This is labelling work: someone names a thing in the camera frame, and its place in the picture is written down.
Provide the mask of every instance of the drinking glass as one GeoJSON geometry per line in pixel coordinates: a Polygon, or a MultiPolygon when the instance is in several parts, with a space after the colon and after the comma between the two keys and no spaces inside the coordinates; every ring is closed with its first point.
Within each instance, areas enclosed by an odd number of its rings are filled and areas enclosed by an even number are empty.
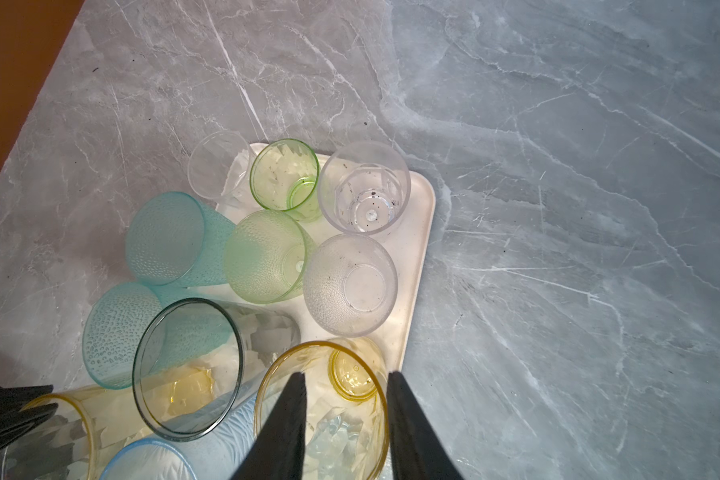
{"type": "Polygon", "coordinates": [[[259,387],[253,414],[258,434],[294,372],[303,372],[307,419],[303,476],[376,478],[387,455],[387,370],[365,337],[306,342],[285,352],[259,387]]]}
{"type": "Polygon", "coordinates": [[[150,436],[120,450],[100,480],[229,480],[253,445],[253,398],[192,442],[150,436]]]}
{"type": "Polygon", "coordinates": [[[235,225],[181,192],[146,202],[128,227],[125,260],[138,281],[150,285],[204,286],[225,283],[224,243],[235,225]]]}
{"type": "Polygon", "coordinates": [[[251,193],[259,205],[309,222],[320,217],[315,195],[320,164],[304,142],[286,138],[267,145],[251,166],[251,193]]]}
{"type": "Polygon", "coordinates": [[[397,298],[398,273],[373,238],[336,235],[307,263],[304,301],[317,324],[334,335],[364,336],[376,330],[397,298]]]}
{"type": "Polygon", "coordinates": [[[347,234],[381,235],[398,223],[411,197],[411,174],[392,147],[359,141],[336,150],[318,180],[328,222],[347,234]]]}
{"type": "Polygon", "coordinates": [[[201,298],[175,302],[155,317],[136,350],[136,408],[163,438],[204,436],[299,340],[296,322],[278,312],[201,298]]]}
{"type": "Polygon", "coordinates": [[[155,315],[169,304],[195,296],[173,286],[121,283],[94,304],[83,330],[83,363],[105,389],[131,385],[136,347],[155,315]]]}
{"type": "Polygon", "coordinates": [[[240,206],[248,191],[248,169],[256,157],[236,131],[217,131],[200,141],[190,156],[192,190],[218,204],[240,206]]]}
{"type": "Polygon", "coordinates": [[[0,451],[0,480],[96,480],[125,445],[152,433],[130,390],[87,386],[43,395],[24,408],[56,414],[0,451]]]}
{"type": "Polygon", "coordinates": [[[248,302],[287,300],[301,295],[304,263],[316,247],[290,216],[259,210],[230,235],[224,273],[232,290],[248,302]]]}

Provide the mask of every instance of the light blue cup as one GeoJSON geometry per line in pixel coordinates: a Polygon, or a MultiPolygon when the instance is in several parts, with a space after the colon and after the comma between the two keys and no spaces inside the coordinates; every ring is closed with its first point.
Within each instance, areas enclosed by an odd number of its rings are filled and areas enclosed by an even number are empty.
{"type": "Polygon", "coordinates": [[[147,285],[204,286],[226,283],[224,246],[235,225],[181,192],[146,202],[125,237],[125,260],[147,285]]]}
{"type": "Polygon", "coordinates": [[[83,362],[105,389],[131,386],[136,348],[152,319],[166,306],[196,293],[174,286],[121,283],[94,304],[83,330],[83,362]]]}
{"type": "Polygon", "coordinates": [[[253,446],[256,398],[192,442],[142,438],[110,460],[100,480],[229,480],[253,446]]]}

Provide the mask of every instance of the plastic tumbler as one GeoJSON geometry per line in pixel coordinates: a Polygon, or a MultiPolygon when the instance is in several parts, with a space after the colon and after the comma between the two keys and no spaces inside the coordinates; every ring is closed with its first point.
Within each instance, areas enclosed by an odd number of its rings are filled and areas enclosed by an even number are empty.
{"type": "Polygon", "coordinates": [[[88,386],[43,395],[56,415],[0,451],[0,480],[96,480],[118,451],[152,433],[130,390],[88,386]]]}
{"type": "Polygon", "coordinates": [[[219,285],[226,282],[220,260],[234,228],[191,196],[166,192],[136,213],[125,237],[125,260],[142,283],[219,285]]]}
{"type": "Polygon", "coordinates": [[[384,238],[411,197],[411,174],[392,147],[360,141],[336,150],[318,181],[318,202],[328,222],[347,234],[384,238]]]}
{"type": "Polygon", "coordinates": [[[336,235],[307,263],[304,301],[317,324],[334,335],[364,336],[376,330],[397,298],[398,273],[373,238],[336,235]]]}
{"type": "Polygon", "coordinates": [[[260,210],[242,219],[224,252],[232,290],[251,303],[272,303],[302,293],[302,271],[317,247],[288,215],[260,210]]]}
{"type": "Polygon", "coordinates": [[[365,337],[306,342],[269,368],[256,398],[258,434],[294,372],[303,372],[307,419],[303,476],[376,478],[387,456],[387,370],[365,337]]]}
{"type": "Polygon", "coordinates": [[[129,387],[144,331],[163,308],[188,296],[196,294],[136,282],[121,283],[103,294],[83,330],[83,363],[90,378],[106,389],[129,387]]]}
{"type": "Polygon", "coordinates": [[[286,138],[267,145],[253,161],[253,198],[268,210],[309,222],[320,217],[315,194],[320,164],[304,142],[286,138]]]}
{"type": "Polygon", "coordinates": [[[192,442],[150,436],[120,450],[101,480],[229,480],[253,445],[253,398],[192,442]]]}
{"type": "Polygon", "coordinates": [[[134,398],[144,422],[175,442],[213,430],[300,340],[296,322],[230,302],[190,298],[165,308],[139,342],[134,398]]]}
{"type": "Polygon", "coordinates": [[[236,131],[217,131],[205,137],[192,151],[187,165],[192,190],[218,204],[242,205],[250,196],[248,170],[255,157],[236,131]]]}

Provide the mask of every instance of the green cup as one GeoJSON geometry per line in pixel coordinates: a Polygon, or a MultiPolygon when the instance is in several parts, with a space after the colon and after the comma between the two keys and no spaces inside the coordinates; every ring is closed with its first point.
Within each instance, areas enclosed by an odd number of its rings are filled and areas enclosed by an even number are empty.
{"type": "Polygon", "coordinates": [[[232,231],[224,274],[232,290],[251,303],[273,303],[302,294],[304,266],[317,248],[290,216],[259,210],[232,231]]]}
{"type": "Polygon", "coordinates": [[[300,222],[322,214],[316,185],[320,171],[317,155],[304,142],[286,138],[272,142],[251,166],[251,194],[268,210],[284,212],[300,222]]]}

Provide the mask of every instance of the green rim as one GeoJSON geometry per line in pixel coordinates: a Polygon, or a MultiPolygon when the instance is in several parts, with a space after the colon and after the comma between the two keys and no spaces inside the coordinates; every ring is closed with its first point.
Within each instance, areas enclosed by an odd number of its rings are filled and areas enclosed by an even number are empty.
{"type": "Polygon", "coordinates": [[[307,201],[308,201],[310,198],[312,198],[312,196],[315,194],[315,190],[317,190],[317,181],[318,181],[318,178],[319,178],[319,177],[320,177],[320,162],[318,162],[318,160],[317,160],[317,154],[316,154],[315,151],[312,149],[312,147],[310,147],[310,146],[307,145],[306,143],[302,142],[301,140],[297,140],[297,139],[295,139],[295,138],[281,138],[280,140],[275,140],[275,141],[271,142],[269,145],[267,145],[266,147],[264,147],[264,149],[261,150],[261,151],[259,152],[259,154],[256,156],[256,158],[255,158],[254,161],[253,161],[253,164],[251,165],[251,174],[248,176],[248,187],[249,187],[250,190],[251,190],[251,195],[253,196],[253,199],[256,200],[256,202],[259,204],[259,206],[260,206],[261,208],[264,208],[264,209],[266,209],[266,210],[273,210],[273,211],[275,211],[275,212],[293,212],[294,210],[296,210],[296,209],[299,208],[300,206],[302,206],[302,205],[304,205],[305,203],[307,203],[307,201]],[[280,143],[285,143],[285,142],[287,142],[287,141],[299,142],[300,144],[302,144],[302,145],[304,145],[305,147],[307,147],[307,149],[309,150],[309,153],[312,154],[312,159],[315,161],[315,168],[317,169],[317,173],[315,174],[315,185],[312,187],[312,191],[309,192],[309,195],[307,195],[307,196],[304,198],[304,200],[302,200],[302,202],[301,202],[300,204],[298,204],[297,206],[292,206],[292,207],[287,208],[287,209],[285,209],[285,210],[278,210],[278,209],[276,209],[276,208],[269,208],[268,206],[262,204],[262,203],[259,201],[259,197],[256,196],[256,191],[253,189],[253,174],[254,174],[254,172],[256,171],[256,166],[257,166],[258,163],[259,163],[259,159],[262,158],[262,156],[264,155],[264,153],[266,153],[267,151],[269,151],[269,149],[271,149],[271,148],[277,147],[280,143]]]}

